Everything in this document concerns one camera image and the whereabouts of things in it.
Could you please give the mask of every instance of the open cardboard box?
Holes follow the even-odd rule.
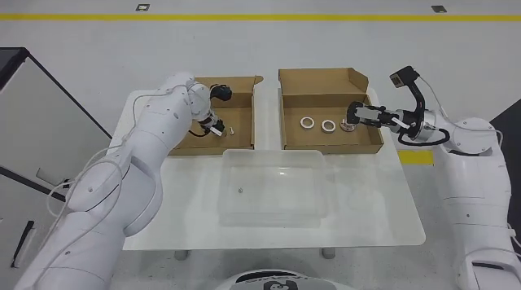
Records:
[[[254,77],[196,77],[195,80],[210,87],[226,84],[231,88],[232,97],[228,101],[212,99],[214,112],[224,121],[227,135],[210,133],[202,138],[188,133],[174,148],[170,156],[204,156],[222,154],[229,148],[250,148],[255,145],[255,122],[253,114],[253,87],[260,83],[262,76]],[[192,122],[190,130],[196,134],[203,131],[197,121]]]
[[[370,104],[366,94],[369,80],[353,68],[280,69],[282,147],[285,150],[319,150],[323,154],[376,153],[383,145],[380,130],[357,125],[353,132],[340,129],[349,104],[361,101]],[[302,117],[315,120],[315,126],[305,130]],[[331,134],[322,131],[321,124],[335,122]]]

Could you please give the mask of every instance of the transparent container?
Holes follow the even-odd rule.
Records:
[[[320,226],[327,214],[319,151],[226,150],[219,194],[223,226]]]

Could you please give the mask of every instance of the yellow floor line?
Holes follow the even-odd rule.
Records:
[[[521,22],[521,15],[0,13],[0,20]]]
[[[398,151],[403,165],[434,165],[432,151]]]

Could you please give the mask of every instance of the table leg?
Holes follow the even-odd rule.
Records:
[[[333,259],[336,256],[336,249],[333,248],[320,248],[320,254],[325,259]]]
[[[186,260],[188,258],[188,255],[190,255],[189,250],[176,250],[173,253],[174,258],[177,259],[178,261]]]

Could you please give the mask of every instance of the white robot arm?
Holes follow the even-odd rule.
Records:
[[[436,182],[456,243],[458,286],[519,290],[521,263],[510,241],[514,231],[506,221],[510,178],[498,131],[479,118],[453,123],[439,103],[439,112],[425,110],[425,99],[414,83],[418,77],[410,66],[390,76],[396,87],[409,87],[417,102],[414,112],[352,103],[347,123],[386,126],[399,134],[400,143],[434,146]]]
[[[229,99],[227,91],[223,98]],[[158,212],[160,167],[192,120],[205,134],[222,133],[224,125],[211,109],[213,96],[189,73],[170,77],[151,94],[121,146],[78,176],[67,195],[73,212],[59,221],[15,290],[107,289],[125,237],[141,231]]]

